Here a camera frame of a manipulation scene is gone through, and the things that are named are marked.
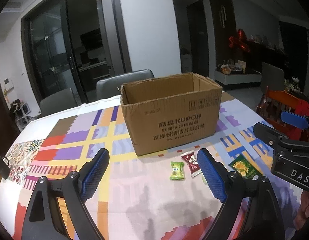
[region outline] screw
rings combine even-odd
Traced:
[[[46,177],[45,176],[42,176],[39,178],[39,183],[43,183],[46,181]]]
[[[71,171],[70,173],[70,178],[75,178],[78,175],[77,171]]]
[[[238,177],[238,173],[235,172],[235,171],[230,171],[229,174],[230,174],[230,177],[232,177],[232,178]]]
[[[262,180],[263,182],[269,182],[269,179],[268,179],[267,177],[265,177],[265,176],[262,176],[262,177],[261,177],[261,180]]]

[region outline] tablecloth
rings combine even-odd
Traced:
[[[11,173],[0,184],[0,220],[14,239],[21,238],[27,204],[38,177],[63,178],[91,160],[105,147],[110,163],[94,196],[86,206],[105,239],[201,239],[218,213],[221,203],[212,196],[202,175],[171,181],[171,161],[180,153],[206,147],[214,158],[228,166],[243,155],[269,177],[284,219],[286,238],[294,232],[293,218],[301,190],[270,173],[272,149],[256,139],[252,126],[264,122],[240,101],[226,98],[213,136],[161,152],[137,157],[125,125],[119,98],[31,122],[7,153]],[[3,206],[9,203],[8,213]],[[78,239],[65,202],[59,204],[67,230]],[[245,203],[229,239],[237,236]]]

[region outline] open cardboard box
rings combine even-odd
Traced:
[[[195,73],[121,86],[121,107],[138,156],[215,133],[222,87]]]

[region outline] blue textured pad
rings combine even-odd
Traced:
[[[280,118],[283,122],[288,123],[294,127],[300,128],[302,130],[309,128],[309,123],[307,119],[295,113],[283,111],[281,113]]]
[[[107,155],[105,152],[101,154],[99,159],[96,161],[96,164],[90,170],[90,173],[84,178],[80,195],[83,203],[85,203],[88,198],[92,198],[93,194],[96,192],[102,175],[108,166],[108,162],[105,161],[106,157]]]
[[[198,151],[197,160],[213,196],[223,203],[227,198],[224,181],[219,176],[203,150]]]

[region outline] gray chair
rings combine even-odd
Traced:
[[[273,91],[285,90],[285,74],[280,68],[262,62],[261,91],[266,93],[267,87]]]
[[[154,78],[150,69],[133,71],[99,80],[96,84],[96,99],[100,100],[120,95],[122,84],[148,78]]]
[[[71,88],[61,90],[40,102],[41,115],[44,117],[78,106]]]

